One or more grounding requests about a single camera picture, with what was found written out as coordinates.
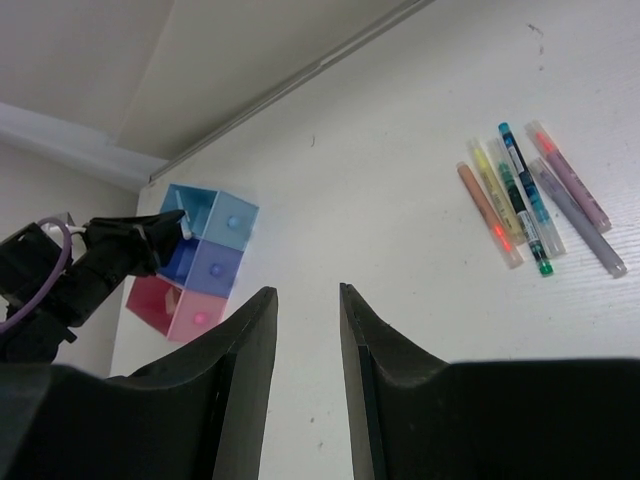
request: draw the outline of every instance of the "white table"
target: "white table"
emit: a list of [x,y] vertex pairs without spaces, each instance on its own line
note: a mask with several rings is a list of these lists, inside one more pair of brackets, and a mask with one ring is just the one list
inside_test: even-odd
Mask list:
[[[635,0],[439,0],[142,191],[139,214],[171,182],[261,207],[227,308],[278,289],[261,478],[352,477],[341,281],[447,361],[640,355],[639,23]],[[609,213],[625,278],[562,216],[550,279],[489,240],[455,165],[502,121],[531,157],[533,119]],[[112,373],[173,348],[123,309]]]

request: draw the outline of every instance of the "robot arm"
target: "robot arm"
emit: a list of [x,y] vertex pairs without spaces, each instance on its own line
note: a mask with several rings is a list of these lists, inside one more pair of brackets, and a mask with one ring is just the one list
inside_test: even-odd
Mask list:
[[[0,362],[52,362],[70,327],[81,327],[127,275],[155,275],[182,238],[184,211],[136,218],[94,218],[80,233],[87,252],[63,271],[33,310],[0,323]],[[0,295],[7,321],[41,290],[62,249],[35,223],[0,244]]]

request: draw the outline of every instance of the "blue knob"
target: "blue knob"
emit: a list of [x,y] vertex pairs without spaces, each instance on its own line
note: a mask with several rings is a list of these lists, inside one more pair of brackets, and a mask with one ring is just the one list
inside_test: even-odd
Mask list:
[[240,226],[240,218],[235,215],[231,215],[227,220],[227,226],[229,228],[238,228]]
[[209,269],[209,273],[213,277],[219,277],[220,275],[222,275],[223,270],[224,269],[222,268],[222,265],[218,263],[214,263],[213,265],[211,265],[211,268]]

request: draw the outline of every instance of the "purple marker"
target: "purple marker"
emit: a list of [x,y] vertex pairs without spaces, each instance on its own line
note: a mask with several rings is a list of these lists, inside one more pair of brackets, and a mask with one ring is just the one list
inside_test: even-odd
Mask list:
[[540,122],[531,122],[525,127],[529,138],[540,151],[545,160],[551,165],[564,186],[575,201],[582,207],[587,218],[595,225],[600,233],[611,230],[611,221],[604,210],[598,205],[591,192],[585,187],[578,174],[573,171],[567,159],[553,143],[551,137],[545,132]]

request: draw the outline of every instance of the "stacked storage box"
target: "stacked storage box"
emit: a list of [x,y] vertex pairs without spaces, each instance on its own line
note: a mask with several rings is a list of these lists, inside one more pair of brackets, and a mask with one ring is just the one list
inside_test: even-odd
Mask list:
[[169,340],[222,320],[258,207],[225,192],[171,185],[161,212],[185,210],[185,239],[156,277],[136,278],[127,308]]

